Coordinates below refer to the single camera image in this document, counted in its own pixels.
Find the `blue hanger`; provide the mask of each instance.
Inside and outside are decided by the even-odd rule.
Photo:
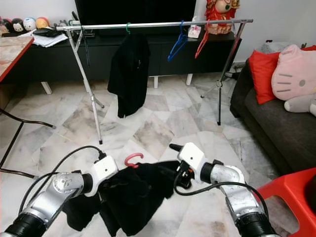
[[[186,34],[183,33],[183,30],[182,30],[182,25],[183,25],[183,22],[181,22],[180,24],[180,35],[178,37],[178,40],[176,41],[176,43],[174,44],[172,50],[170,51],[169,53],[169,56],[168,56],[168,62],[170,62],[173,57],[179,52],[179,50],[186,44],[186,42],[188,41],[188,36]]]

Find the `small white item on cabinet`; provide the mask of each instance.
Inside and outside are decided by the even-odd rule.
[[[191,25],[189,28],[188,37],[197,39],[201,32],[201,26]]]

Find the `red plastic stool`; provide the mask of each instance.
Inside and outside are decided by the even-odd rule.
[[[296,216],[300,229],[291,237],[316,237],[316,215],[304,197],[305,185],[316,175],[316,168],[281,176],[258,189],[264,199],[279,196]]]

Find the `gray sofa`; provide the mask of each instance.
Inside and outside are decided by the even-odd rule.
[[[259,105],[248,61],[231,99],[231,112],[240,117],[282,174],[316,167],[316,117],[290,113],[284,101]]]

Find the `pink plush toy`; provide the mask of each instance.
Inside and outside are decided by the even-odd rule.
[[[276,98],[287,100],[287,111],[316,116],[315,69],[316,51],[302,51],[293,44],[280,54],[271,84]]]

